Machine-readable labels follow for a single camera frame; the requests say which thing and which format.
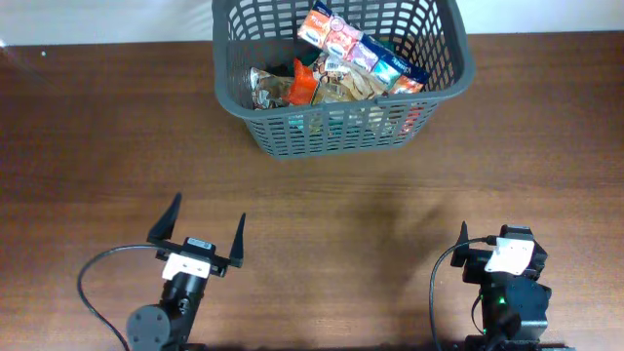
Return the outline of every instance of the sticker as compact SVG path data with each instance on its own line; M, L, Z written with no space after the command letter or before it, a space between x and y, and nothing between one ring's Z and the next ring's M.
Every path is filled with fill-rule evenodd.
M325 70L327 72L349 73L351 69L342 63L342 59L334 55L330 55L325 60Z
M496 249L486 264L486 272L523 274L530 263L534 247L535 242L532 240L496 238Z

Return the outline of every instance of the wood grain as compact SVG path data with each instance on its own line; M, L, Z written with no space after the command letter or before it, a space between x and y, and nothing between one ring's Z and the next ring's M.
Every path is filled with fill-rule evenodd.
M217 103L209 43L10 48L0 63L0 349L117 350L80 303L91 256L142 243L176 191L174 238L246 261L211 279L192 341L247 348L430 341L428 278L472 236L531 226L554 293L544 341L624 332L622 33L471 36L473 86L394 151L278 162ZM121 329L162 263L121 253L87 294ZM474 333L478 287L439 273L440 333Z

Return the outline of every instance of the round joint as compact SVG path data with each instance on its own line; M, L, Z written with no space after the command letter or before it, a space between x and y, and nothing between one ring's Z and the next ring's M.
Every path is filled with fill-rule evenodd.
M157 305L140 307L128 318L126 332L133 348L144 344L163 344L170 337L172 324L167 313Z

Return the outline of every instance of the basket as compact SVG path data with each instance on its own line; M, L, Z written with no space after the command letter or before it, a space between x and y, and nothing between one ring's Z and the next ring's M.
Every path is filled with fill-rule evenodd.
M291 159L405 145L440 102L468 88L475 63L454 0L327 0L335 13L395 46L431 74L419 94L253 110L250 69L293 62L312 45L297 38L314 1L214 0L214 84L269 155Z

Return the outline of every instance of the wire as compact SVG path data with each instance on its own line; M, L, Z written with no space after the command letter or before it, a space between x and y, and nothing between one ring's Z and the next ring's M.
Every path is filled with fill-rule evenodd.
M488 241L488 237L485 237L485 238L478 238L478 239L470 239L466 242L455 244L452 247L448 248L448 250L446 250L444 253L442 253L440 258L438 258L436 265L433 266L433 271L431 272L431 282L429 283L429 323L431 324L431 334L433 336L433 341L436 344L436 348L438 349L438 351L443 351L442 346L440 345L440 340L438 340L438 333L436 332L436 321L435 321L434 313L433 313L433 290L435 288L434 285L436 282L436 273L438 272L438 268L440 267L440 264L442 263L442 261L449 254L455 251L455 249L458 249L458 248L461 248L470 244L474 244L474 243L485 243L487 241Z
M99 260L105 258L108 255L115 254L115 253L122 252L122 251L128 251L128 250L162 250L162 249L154 245L141 244L141 245L127 245L127 246L117 247L117 248L107 250L103 253L99 253L95 257L91 258L82 267L82 269L80 270L80 273L78 273L78 280L76 282L76 289L78 290L78 295L80 295L80 299L82 300L82 303L84 303L85 306L87 306L87 308L89 309L89 311L91 311L91 313L93 313L99 320L101 320L102 323L104 323L112 332L115 333L115 336L117 336L119 341L121 341L122 345L124 346L124 350L126 351L130 351L130 346L128 346L128 342L126 341L124 336L110 322L108 322L108 320L105 319L104 316L102 316L95 309L95 307L91 304L91 302L89 302L89 300L85 296L85 292L82 289L82 279L85 276L85 273L87 273L87 270Z
M472 310L470 311L470 317L472 317L472 324L475 325L475 328L477 329L477 331L479 331L481 333L481 335L485 335L484 331L482 331L481 329L479 329L479 326L477 326L477 322L475 322L475 308L477 308L477 305L479 304L479 301L481 301L481 296L477 296L477 298L475 299L475 303L472 304Z

